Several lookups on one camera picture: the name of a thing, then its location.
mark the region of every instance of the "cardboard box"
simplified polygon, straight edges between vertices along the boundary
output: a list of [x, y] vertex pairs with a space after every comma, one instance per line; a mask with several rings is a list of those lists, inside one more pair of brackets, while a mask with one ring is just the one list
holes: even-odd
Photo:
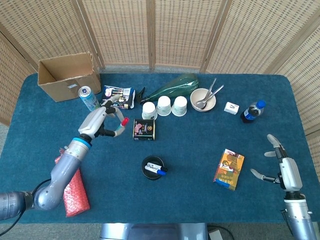
[[101, 92], [98, 68], [90, 52], [40, 60], [38, 86], [56, 102], [78, 98], [83, 86], [89, 86], [94, 94]]

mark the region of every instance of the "table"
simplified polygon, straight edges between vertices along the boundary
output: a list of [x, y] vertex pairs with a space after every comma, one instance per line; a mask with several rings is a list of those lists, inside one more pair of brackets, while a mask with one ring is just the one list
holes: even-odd
[[[101, 82], [116, 87], [146, 86], [150, 94], [179, 74], [101, 74]], [[195, 111], [188, 103], [183, 117], [170, 114], [156, 120], [156, 141], [134, 141], [133, 120], [142, 107], [123, 110], [130, 118], [125, 132], [116, 138], [98, 137], [81, 165], [91, 209], [66, 218], [64, 204], [50, 212], [27, 211], [22, 223], [209, 223], [283, 222], [284, 191], [261, 181], [254, 168], [276, 175], [275, 158], [267, 134], [273, 134], [294, 158], [300, 170], [313, 221], [320, 220], [320, 188], [289, 81], [280, 75], [198, 74], [199, 87], [224, 84], [210, 112]], [[54, 102], [37, 86], [37, 74], [27, 77], [13, 114], [0, 158], [0, 192], [29, 191], [50, 177], [59, 149], [78, 135], [89, 113], [81, 99]], [[254, 123], [244, 124], [240, 113], [258, 99], [267, 106]], [[240, 105], [239, 113], [224, 112], [226, 102]], [[108, 129], [118, 121], [108, 118]], [[225, 149], [245, 156], [235, 191], [213, 183]], [[142, 160], [156, 155], [169, 169], [157, 181], [141, 172]]]

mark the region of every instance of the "marker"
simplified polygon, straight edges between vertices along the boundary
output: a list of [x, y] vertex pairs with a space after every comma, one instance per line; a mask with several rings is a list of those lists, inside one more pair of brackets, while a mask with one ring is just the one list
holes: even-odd
[[145, 165], [145, 166], [144, 166], [144, 169], [145, 169], [145, 170], [148, 170], [148, 171], [150, 171], [150, 172], [153, 172], [153, 173], [155, 173], [155, 174], [162, 175], [162, 176], [166, 175], [166, 172], [165, 172], [165, 171], [161, 171], [161, 170], [159, 170], [159, 169], [155, 169], [154, 167], [150, 167], [150, 166], [148, 166], [148, 165]]
[[148, 162], [146, 165], [151, 167], [151, 168], [154, 168], [154, 169], [157, 169], [157, 170], [161, 170], [161, 171], [164, 171], [164, 172], [168, 171], [168, 169], [166, 167], [160, 166], [160, 165], [157, 165], [157, 164], [154, 164], [154, 163], [151, 163], [151, 162]]

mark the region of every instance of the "white paper cup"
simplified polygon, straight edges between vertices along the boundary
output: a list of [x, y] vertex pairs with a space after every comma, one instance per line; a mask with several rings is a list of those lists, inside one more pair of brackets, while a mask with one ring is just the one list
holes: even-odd
[[161, 96], [156, 106], [156, 112], [160, 116], [168, 116], [171, 113], [171, 101], [167, 96]]
[[142, 107], [142, 118], [143, 119], [153, 119], [156, 120], [158, 117], [156, 106], [148, 101], [145, 104], [143, 104]]
[[174, 100], [172, 113], [177, 117], [182, 117], [187, 112], [187, 99], [184, 96], [178, 96]]

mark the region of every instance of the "colorful book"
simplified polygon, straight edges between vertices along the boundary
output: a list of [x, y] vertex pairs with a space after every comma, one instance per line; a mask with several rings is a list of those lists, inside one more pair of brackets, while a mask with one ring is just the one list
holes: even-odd
[[244, 163], [244, 159], [244, 156], [225, 149], [215, 172], [213, 182], [216, 182], [230, 190], [236, 190], [238, 177], [242, 164]]

